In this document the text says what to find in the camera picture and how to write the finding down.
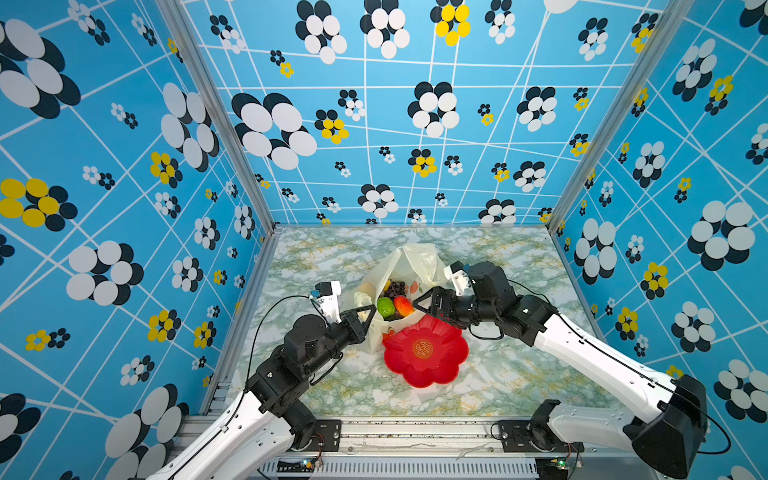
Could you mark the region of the red yellow mango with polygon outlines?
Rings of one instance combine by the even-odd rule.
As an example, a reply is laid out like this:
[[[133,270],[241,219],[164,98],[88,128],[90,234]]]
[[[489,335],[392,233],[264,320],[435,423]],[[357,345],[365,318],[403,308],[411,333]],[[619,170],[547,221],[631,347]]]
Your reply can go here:
[[[397,314],[403,318],[415,312],[411,301],[405,296],[397,296],[393,299],[393,304]]]

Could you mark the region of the green lime fruit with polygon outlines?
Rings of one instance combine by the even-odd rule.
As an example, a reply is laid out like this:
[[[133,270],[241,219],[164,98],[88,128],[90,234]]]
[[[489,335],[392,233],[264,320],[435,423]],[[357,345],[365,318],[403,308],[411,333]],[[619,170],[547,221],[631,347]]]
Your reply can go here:
[[[397,313],[393,300],[388,297],[377,300],[377,311],[385,320],[393,318]]]

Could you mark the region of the purple grape bunch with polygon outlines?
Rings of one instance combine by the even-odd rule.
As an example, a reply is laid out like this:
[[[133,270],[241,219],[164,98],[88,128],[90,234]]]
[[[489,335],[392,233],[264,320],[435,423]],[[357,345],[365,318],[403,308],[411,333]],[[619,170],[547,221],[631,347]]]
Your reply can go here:
[[[384,297],[394,299],[397,296],[406,296],[408,293],[408,287],[403,281],[390,281],[387,283],[385,290],[382,292]]]

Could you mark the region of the yellowish printed plastic bag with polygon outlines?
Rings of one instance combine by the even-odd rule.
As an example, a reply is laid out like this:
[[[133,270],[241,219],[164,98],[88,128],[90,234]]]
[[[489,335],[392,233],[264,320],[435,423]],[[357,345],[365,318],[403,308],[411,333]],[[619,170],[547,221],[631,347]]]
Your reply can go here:
[[[342,295],[345,307],[376,305],[384,296],[387,286],[404,286],[403,296],[412,301],[435,286],[447,282],[443,273],[446,264],[439,257],[438,249],[431,243],[408,243],[397,247],[370,270],[349,292]],[[392,319],[375,313],[366,339],[358,346],[361,351],[376,353],[383,347],[388,333],[399,333],[418,323],[424,314],[414,311],[409,315],[395,313]]]

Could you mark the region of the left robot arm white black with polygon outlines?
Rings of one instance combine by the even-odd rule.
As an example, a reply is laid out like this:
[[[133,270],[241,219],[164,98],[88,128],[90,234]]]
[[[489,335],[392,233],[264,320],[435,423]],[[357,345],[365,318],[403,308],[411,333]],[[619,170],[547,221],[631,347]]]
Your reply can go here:
[[[224,413],[150,477],[245,479],[273,457],[306,446],[316,417],[300,397],[318,371],[366,339],[375,313],[368,305],[341,312],[334,323],[317,314],[299,317]]]

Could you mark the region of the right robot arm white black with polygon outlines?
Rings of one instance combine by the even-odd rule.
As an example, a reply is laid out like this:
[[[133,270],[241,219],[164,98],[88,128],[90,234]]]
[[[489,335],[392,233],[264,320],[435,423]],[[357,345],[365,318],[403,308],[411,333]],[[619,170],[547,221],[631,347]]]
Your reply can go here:
[[[599,341],[547,299],[517,293],[491,262],[456,262],[445,275],[451,287],[427,290],[414,299],[416,310],[462,330],[491,322],[502,336],[558,358],[621,402],[605,409],[543,401],[528,423],[536,449],[596,444],[633,452],[668,477],[688,477],[709,425],[701,382],[672,378]]]

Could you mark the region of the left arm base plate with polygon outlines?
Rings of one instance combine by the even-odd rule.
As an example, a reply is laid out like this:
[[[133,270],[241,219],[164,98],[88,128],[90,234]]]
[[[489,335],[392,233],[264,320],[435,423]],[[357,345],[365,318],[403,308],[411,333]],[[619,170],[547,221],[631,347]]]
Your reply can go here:
[[[338,452],[340,448],[342,421],[340,419],[319,419],[315,422],[313,431],[306,446],[300,447],[300,452]]]

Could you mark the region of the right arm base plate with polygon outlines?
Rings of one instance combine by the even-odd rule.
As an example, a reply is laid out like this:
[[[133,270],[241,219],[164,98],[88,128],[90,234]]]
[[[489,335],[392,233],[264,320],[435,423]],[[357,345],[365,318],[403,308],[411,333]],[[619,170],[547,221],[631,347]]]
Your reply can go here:
[[[575,455],[584,452],[582,442],[563,442],[548,426],[529,420],[496,421],[490,428],[490,434],[501,442],[505,453]]]

